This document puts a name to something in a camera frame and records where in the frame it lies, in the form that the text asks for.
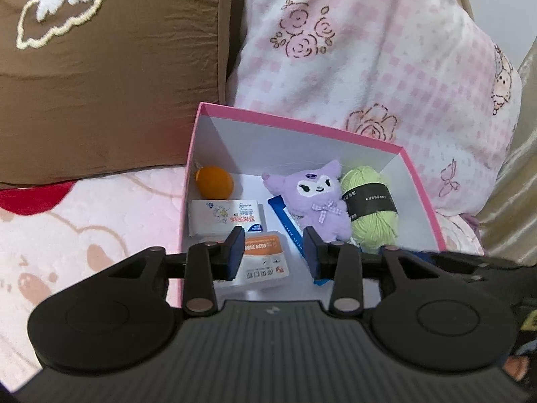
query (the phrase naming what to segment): yarn label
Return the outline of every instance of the yarn label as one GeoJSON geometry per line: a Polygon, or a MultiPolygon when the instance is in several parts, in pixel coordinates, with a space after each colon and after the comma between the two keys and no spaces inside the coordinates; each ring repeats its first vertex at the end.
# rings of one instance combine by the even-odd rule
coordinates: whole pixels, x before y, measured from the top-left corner
{"type": "Polygon", "coordinates": [[[366,183],[349,189],[343,194],[342,200],[347,203],[347,212],[351,221],[375,212],[397,212],[388,187],[381,183],[366,183]]]}

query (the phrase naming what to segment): floral pattern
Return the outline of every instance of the floral pattern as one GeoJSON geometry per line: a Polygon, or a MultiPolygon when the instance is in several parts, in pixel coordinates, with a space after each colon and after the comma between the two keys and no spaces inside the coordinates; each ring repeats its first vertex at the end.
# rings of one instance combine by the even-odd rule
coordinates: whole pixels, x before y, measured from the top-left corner
{"type": "Polygon", "coordinates": [[[492,102],[496,115],[498,111],[511,100],[511,88],[513,86],[513,65],[506,58],[500,47],[496,45],[496,75],[492,85],[492,102]]]}
{"type": "Polygon", "coordinates": [[[390,115],[387,107],[375,103],[366,111],[351,113],[345,123],[345,130],[380,141],[392,141],[396,126],[395,115],[390,115]]]}
{"type": "Polygon", "coordinates": [[[438,193],[440,198],[445,197],[451,191],[458,191],[460,183],[454,181],[455,175],[457,174],[457,162],[455,159],[452,159],[451,163],[444,168],[440,173],[440,178],[444,182],[444,186],[438,193]]]}
{"type": "Polygon", "coordinates": [[[278,24],[280,30],[270,38],[273,48],[284,48],[287,57],[301,58],[324,54],[334,45],[336,32],[326,17],[329,6],[321,9],[319,18],[310,16],[310,4],[305,2],[287,0],[281,10],[284,14],[278,24]]]}

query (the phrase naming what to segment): black gripper pad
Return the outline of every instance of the black gripper pad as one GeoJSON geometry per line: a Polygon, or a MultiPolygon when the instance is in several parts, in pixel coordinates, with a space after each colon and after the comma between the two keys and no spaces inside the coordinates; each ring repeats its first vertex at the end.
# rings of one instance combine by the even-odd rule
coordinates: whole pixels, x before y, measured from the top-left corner
{"type": "Polygon", "coordinates": [[[229,301],[186,321],[170,345],[130,370],[77,377],[44,370],[23,403],[522,403],[500,369],[427,373],[384,354],[358,321],[317,302],[229,301]]]}

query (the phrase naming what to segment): red fabric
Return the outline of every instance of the red fabric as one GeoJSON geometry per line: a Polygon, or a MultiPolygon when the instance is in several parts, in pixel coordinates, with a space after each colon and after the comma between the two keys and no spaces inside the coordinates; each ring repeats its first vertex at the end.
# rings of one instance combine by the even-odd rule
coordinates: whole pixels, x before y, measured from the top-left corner
{"type": "Polygon", "coordinates": [[[71,191],[76,181],[25,189],[0,191],[0,207],[16,215],[36,215],[50,211],[71,191]]]}

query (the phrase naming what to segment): gingham bow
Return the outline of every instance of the gingham bow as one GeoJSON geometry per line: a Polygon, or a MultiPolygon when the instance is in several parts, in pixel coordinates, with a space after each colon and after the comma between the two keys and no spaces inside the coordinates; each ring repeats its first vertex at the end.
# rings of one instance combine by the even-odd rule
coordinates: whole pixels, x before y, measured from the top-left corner
{"type": "Polygon", "coordinates": [[[312,205],[311,208],[314,211],[321,211],[319,215],[319,223],[322,224],[324,219],[327,217],[327,212],[332,212],[336,215],[342,215],[343,211],[337,208],[336,202],[334,200],[329,200],[325,206],[312,205]]]}

